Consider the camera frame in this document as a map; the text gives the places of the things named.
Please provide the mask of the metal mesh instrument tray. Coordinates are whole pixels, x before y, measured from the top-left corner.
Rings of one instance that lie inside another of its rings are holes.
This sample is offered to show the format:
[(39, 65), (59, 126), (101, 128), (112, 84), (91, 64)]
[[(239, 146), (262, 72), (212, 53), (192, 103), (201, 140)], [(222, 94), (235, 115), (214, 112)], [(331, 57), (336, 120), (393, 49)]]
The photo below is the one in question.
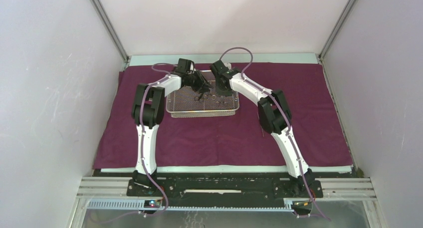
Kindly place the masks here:
[(203, 95), (183, 87), (167, 96), (166, 111), (173, 118), (231, 116), (240, 107), (239, 95), (218, 95), (215, 88)]

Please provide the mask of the magenta surgical wrap cloth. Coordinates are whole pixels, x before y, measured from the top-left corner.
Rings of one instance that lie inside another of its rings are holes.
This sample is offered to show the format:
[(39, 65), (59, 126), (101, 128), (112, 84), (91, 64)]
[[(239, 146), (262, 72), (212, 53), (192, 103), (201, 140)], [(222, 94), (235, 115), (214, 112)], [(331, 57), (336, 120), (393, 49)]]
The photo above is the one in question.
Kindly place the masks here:
[[(309, 166), (352, 165), (321, 65), (254, 63), (245, 74), (261, 86), (283, 91), (292, 114), (293, 135)], [(131, 66), (120, 73), (94, 168), (136, 165), (138, 134), (131, 116), (136, 87), (163, 76), (163, 72), (153, 71), (149, 66)], [(277, 143), (259, 124), (257, 106), (244, 96), (239, 99), (240, 108), (232, 116), (173, 118), (166, 113), (157, 133), (157, 165), (285, 165)]]

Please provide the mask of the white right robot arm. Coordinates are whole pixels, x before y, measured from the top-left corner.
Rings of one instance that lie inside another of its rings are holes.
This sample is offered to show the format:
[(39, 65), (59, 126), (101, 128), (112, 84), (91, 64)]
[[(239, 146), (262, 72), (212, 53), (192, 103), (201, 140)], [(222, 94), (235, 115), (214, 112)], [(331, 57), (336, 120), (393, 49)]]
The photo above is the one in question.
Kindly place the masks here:
[(290, 190), (296, 197), (310, 191), (315, 176), (304, 160), (295, 141), (291, 125), (291, 111), (281, 90), (271, 90), (247, 77), (243, 70), (229, 69), (218, 60), (210, 66), (220, 95), (238, 92), (255, 103), (262, 129), (276, 141), (291, 176)]

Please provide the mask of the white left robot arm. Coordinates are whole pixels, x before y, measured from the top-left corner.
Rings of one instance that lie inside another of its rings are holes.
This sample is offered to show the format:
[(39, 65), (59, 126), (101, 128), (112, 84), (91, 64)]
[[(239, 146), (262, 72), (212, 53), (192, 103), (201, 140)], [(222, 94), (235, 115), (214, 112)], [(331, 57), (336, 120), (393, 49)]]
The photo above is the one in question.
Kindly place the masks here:
[(202, 73), (195, 69), (195, 63), (188, 59), (180, 58), (172, 71), (163, 72), (166, 74), (163, 78), (137, 85), (131, 112), (138, 132), (138, 157), (133, 181), (145, 196), (154, 195), (158, 189), (152, 175), (157, 170), (156, 139), (165, 114), (166, 97), (189, 87), (202, 98), (212, 88)]

